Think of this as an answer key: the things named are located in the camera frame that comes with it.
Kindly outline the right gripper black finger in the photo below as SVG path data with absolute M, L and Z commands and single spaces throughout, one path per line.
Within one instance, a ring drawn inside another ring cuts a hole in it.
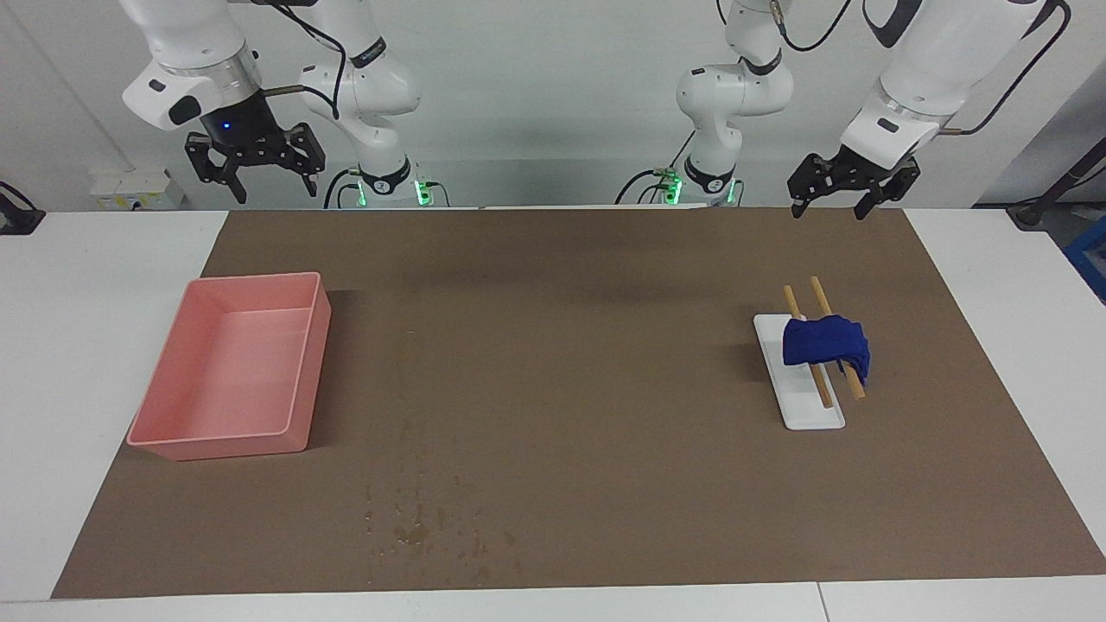
M 238 157 L 234 154 L 225 156 L 221 164 L 211 158 L 211 152 L 219 147 L 213 139 L 205 134 L 188 134 L 186 139 L 186 155 L 194 165 L 199 182 L 213 182 L 213 184 L 225 186 L 239 205 L 246 204 L 248 194 L 246 186 L 238 177 Z
M 319 196 L 319 174 L 327 168 L 327 154 L 311 126 L 296 124 L 282 131 L 276 157 L 280 167 L 298 174 L 309 197 Z

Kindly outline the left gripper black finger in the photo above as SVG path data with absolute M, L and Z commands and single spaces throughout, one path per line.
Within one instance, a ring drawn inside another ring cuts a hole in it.
M 902 200 L 905 194 L 912 188 L 912 184 L 920 177 L 920 166 L 916 162 L 905 162 L 905 164 L 893 176 L 885 182 L 870 182 L 868 191 L 864 194 L 856 205 L 854 205 L 854 216 L 858 221 L 863 221 L 876 207 L 885 203 L 897 203 Z
M 808 154 L 799 163 L 797 169 L 787 178 L 793 218 L 802 218 L 810 204 L 835 191 L 834 168 L 833 158 L 818 154 Z

